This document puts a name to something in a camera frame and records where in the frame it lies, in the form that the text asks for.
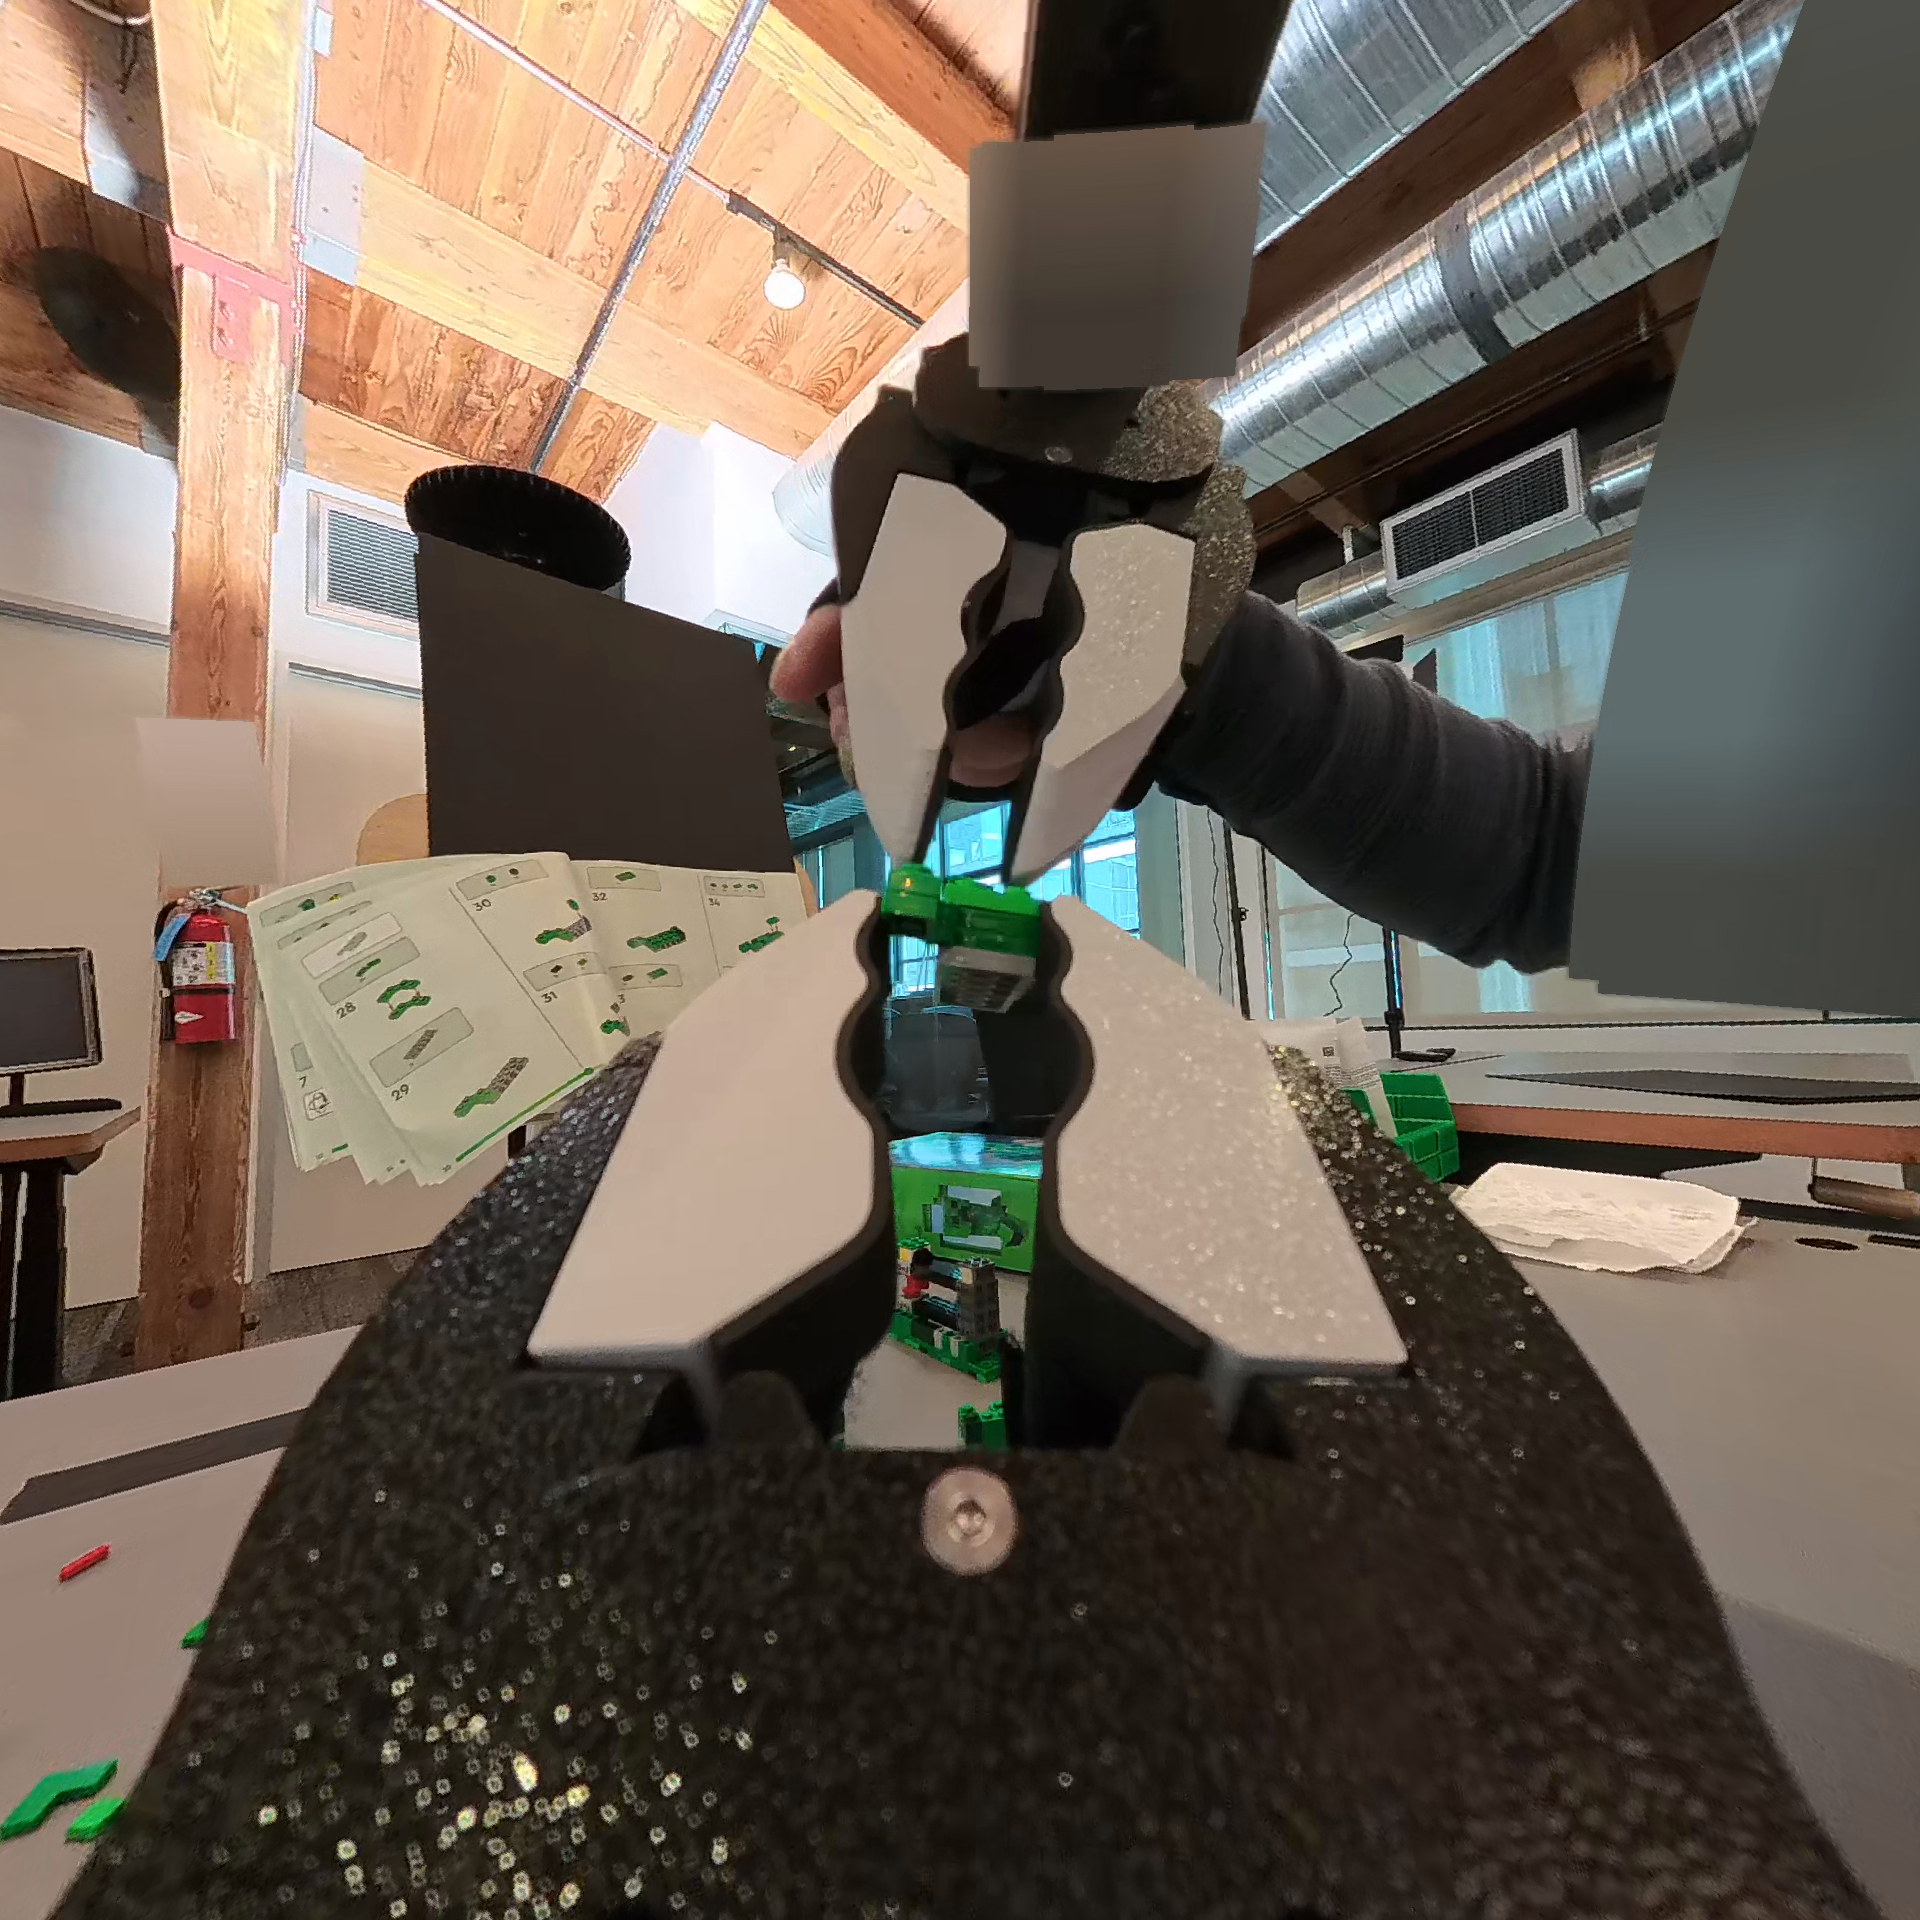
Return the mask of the black tape strip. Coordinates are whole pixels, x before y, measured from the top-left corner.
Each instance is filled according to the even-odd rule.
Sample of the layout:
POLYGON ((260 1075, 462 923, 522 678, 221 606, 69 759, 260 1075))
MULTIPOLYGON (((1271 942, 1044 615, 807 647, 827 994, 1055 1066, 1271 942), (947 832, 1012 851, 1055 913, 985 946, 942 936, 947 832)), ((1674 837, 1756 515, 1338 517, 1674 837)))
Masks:
POLYGON ((2 1525, 54 1517, 143 1486, 210 1472, 234 1461, 284 1453, 298 1437, 302 1419, 305 1411, 295 1409, 265 1419, 35 1474, 6 1503, 2 1525))

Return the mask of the black ceiling speaker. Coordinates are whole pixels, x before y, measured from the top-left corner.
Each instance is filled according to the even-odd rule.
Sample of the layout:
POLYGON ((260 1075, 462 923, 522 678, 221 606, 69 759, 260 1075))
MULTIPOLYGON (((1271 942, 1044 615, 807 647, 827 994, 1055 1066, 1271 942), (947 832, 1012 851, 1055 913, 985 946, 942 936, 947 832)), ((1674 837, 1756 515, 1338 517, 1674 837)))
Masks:
POLYGON ((76 248, 38 248, 30 281, 43 315, 87 374, 133 399, 150 423, 177 422, 177 322, 154 301, 108 258, 76 248))

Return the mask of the dark flat panel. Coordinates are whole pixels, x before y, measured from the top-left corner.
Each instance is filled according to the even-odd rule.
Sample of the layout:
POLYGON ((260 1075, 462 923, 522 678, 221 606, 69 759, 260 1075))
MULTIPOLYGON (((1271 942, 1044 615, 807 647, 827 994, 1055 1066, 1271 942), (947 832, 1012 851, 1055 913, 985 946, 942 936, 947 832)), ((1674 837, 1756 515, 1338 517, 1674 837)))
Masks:
POLYGON ((1017 137, 1255 119, 1290 3, 1031 3, 1017 137))

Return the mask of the small brick model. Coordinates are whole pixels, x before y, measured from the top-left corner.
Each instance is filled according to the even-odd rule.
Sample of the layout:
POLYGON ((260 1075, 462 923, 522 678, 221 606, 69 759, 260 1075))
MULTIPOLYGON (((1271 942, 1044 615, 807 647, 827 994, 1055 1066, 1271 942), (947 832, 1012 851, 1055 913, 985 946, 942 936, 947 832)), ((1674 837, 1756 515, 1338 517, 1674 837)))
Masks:
POLYGON ((948 1262, 922 1245, 895 1249, 893 1345, 989 1386, 1006 1378, 1017 1333, 1002 1319, 1002 1270, 948 1262))

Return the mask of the person's right forearm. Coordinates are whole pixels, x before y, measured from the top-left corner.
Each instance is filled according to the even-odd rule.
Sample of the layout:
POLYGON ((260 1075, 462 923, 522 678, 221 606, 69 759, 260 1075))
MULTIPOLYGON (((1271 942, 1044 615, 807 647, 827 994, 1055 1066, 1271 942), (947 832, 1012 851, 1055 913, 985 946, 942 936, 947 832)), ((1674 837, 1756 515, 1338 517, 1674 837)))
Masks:
POLYGON ((1345 657, 1245 592, 1139 771, 1311 890, 1469 969, 1567 965, 1594 768, 1345 657))

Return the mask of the small monitor on stand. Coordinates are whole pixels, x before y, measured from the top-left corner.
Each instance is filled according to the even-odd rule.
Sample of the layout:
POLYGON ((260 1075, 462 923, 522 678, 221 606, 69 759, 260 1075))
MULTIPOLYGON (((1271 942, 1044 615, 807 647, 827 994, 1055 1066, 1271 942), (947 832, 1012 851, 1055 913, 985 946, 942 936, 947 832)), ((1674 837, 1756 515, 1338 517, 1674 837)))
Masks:
POLYGON ((87 1071, 103 1057, 92 951, 2 950, 2 1120, 119 1113, 117 1097, 25 1097, 28 1075, 87 1071))

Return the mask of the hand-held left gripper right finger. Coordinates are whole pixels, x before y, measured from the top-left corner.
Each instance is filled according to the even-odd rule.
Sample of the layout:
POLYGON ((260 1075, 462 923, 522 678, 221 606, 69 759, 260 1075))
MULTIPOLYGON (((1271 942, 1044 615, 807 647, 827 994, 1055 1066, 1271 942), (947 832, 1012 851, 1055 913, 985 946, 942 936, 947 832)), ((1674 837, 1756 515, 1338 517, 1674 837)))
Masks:
POLYGON ((1055 1311, 1053 1357, 1117 1418, 1154 1377, 1197 1382, 1233 1419, 1262 1378, 1401 1374, 1401 1333, 1258 1029, 1083 903, 1046 917, 1083 1080, 1046 1144, 1031 1373, 1055 1311))

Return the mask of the grey ceiling pipe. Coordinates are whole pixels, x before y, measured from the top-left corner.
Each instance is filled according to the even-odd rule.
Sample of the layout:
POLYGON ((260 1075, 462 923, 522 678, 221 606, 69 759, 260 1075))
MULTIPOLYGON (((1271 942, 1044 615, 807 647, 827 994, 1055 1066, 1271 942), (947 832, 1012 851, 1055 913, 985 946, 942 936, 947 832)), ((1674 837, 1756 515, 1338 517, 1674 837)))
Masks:
POLYGON ((549 458, 550 458, 550 454, 553 454, 553 449, 559 439, 562 426, 569 418, 569 413, 572 413, 575 399, 580 399, 580 394, 586 389, 586 379, 593 370, 593 363, 609 341, 609 331, 610 331, 610 327, 613 327, 613 322, 615 322, 630 286, 633 286, 633 280, 639 270, 639 264, 643 264, 644 255, 653 245, 660 226, 665 224, 665 216, 673 208, 674 197, 682 192, 682 186, 686 184, 686 179, 690 175, 693 160, 698 159, 698 152, 703 143, 703 135, 706 135, 719 104, 727 97, 727 90, 731 85, 731 78, 733 78, 737 69, 740 66, 740 59, 746 58, 746 54, 753 43, 753 37, 759 27, 759 22, 762 22, 763 11, 765 11, 765 3, 740 3, 731 24, 729 24, 729 27, 727 27, 727 34, 717 43, 717 54, 715 54, 713 62, 708 65, 708 69, 703 74, 703 83, 700 85, 700 93, 693 98, 693 109, 687 111, 687 119, 686 119, 686 123, 684 123, 684 129, 682 129, 682 134, 678 134, 678 137, 673 147, 668 160, 662 162, 662 171, 660 171, 660 179, 653 187, 653 194, 652 194, 652 199, 646 201, 646 206, 639 216, 639 223, 638 223, 638 226, 630 237, 630 242, 626 245, 621 258, 615 265, 613 281, 601 297, 601 305, 594 313, 593 327, 587 329, 583 349, 578 350, 575 363, 566 374, 566 378, 559 387, 559 395, 556 399, 556 406, 553 406, 549 418, 543 422, 543 429, 542 429, 542 432, 535 441, 535 449, 532 449, 532 456, 531 456, 531 463, 529 463, 531 473, 543 473, 546 463, 549 463, 549 458))

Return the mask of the black table mat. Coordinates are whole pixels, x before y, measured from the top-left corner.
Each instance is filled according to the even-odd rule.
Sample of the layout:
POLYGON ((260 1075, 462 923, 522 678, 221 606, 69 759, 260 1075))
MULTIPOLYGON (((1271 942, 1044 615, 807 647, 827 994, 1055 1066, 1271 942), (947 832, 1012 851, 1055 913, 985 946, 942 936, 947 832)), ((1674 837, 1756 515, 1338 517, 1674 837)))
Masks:
POLYGON ((1495 1080, 1519 1082, 1530 1086, 1557 1088, 1602 1088, 1612 1094, 1646 1094, 1660 1097, 1709 1097, 1709 1099, 1741 1099, 1769 1106, 1814 1106, 1814 1104, 1877 1104, 1877 1103, 1916 1103, 1917 1082, 1914 1080, 1878 1080, 1878 1078, 1845 1078, 1845 1075, 1793 1075, 1793 1073, 1749 1073, 1749 1071, 1716 1071, 1716 1069, 1626 1069, 1606 1064, 1599 1069, 1575 1071, 1499 1071, 1490 1073, 1495 1080))

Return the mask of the black round lamp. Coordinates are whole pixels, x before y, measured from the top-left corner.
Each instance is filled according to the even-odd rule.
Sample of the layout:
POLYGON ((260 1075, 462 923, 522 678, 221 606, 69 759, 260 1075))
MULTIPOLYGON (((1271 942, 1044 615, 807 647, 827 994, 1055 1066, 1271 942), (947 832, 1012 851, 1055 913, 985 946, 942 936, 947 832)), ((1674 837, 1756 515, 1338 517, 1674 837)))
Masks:
POLYGON ((562 483, 497 465, 422 472, 403 495, 417 538, 623 597, 633 546, 619 521, 562 483))

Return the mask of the wooden side desk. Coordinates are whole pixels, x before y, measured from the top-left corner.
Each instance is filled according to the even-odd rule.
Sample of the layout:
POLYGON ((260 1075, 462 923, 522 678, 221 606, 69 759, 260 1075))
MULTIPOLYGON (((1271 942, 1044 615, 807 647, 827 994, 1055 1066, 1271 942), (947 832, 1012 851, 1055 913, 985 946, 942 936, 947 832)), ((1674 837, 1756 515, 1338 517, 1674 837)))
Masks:
POLYGON ((2 1117, 2 1397, 61 1382, 66 1232, 63 1187, 142 1118, 119 1104, 2 1117))

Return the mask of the green printed box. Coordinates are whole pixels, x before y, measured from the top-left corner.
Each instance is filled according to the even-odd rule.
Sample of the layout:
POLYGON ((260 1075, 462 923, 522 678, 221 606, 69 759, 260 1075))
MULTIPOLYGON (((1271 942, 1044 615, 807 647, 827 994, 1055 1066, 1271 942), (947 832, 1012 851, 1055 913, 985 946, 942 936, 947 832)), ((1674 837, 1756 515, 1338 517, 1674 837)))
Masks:
POLYGON ((948 1264, 1029 1278, 1036 1259, 1043 1142, 930 1134, 891 1142, 895 1245, 948 1264))

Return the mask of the white wall vent grille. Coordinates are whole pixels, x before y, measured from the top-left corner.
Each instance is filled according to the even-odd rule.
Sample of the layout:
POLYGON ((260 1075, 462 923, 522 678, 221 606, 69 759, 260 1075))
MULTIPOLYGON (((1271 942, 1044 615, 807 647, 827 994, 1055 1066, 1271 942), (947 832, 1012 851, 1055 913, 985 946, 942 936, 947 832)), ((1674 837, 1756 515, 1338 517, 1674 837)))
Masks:
POLYGON ((403 519, 309 491, 305 538, 309 615, 370 633, 418 635, 418 542, 403 519))

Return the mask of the green brick assembly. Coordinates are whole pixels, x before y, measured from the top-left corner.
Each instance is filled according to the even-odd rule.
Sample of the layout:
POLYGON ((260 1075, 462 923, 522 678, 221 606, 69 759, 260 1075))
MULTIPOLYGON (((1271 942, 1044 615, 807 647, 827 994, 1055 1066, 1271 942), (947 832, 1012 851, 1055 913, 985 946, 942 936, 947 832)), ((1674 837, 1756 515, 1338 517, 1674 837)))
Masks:
POLYGON ((884 883, 879 923, 930 951, 940 1003, 1002 1016, 1038 983, 1041 903, 1021 887, 942 881, 908 863, 884 883))

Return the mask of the person's right hand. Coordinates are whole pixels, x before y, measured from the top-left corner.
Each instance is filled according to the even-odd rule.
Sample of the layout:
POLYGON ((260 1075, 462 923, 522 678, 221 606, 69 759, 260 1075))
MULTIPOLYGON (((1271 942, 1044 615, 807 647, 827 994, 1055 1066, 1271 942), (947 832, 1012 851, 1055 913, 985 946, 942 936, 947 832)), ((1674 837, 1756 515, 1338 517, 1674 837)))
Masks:
MULTIPOLYGON (((841 776, 852 789, 859 789, 844 683, 839 597, 836 581, 830 581, 815 597, 772 665, 770 691, 785 705, 822 706, 841 776)), ((979 721, 962 730, 951 745, 948 794, 959 800, 999 795, 1019 781, 1033 745, 1033 728, 1021 711, 996 711, 979 721)))

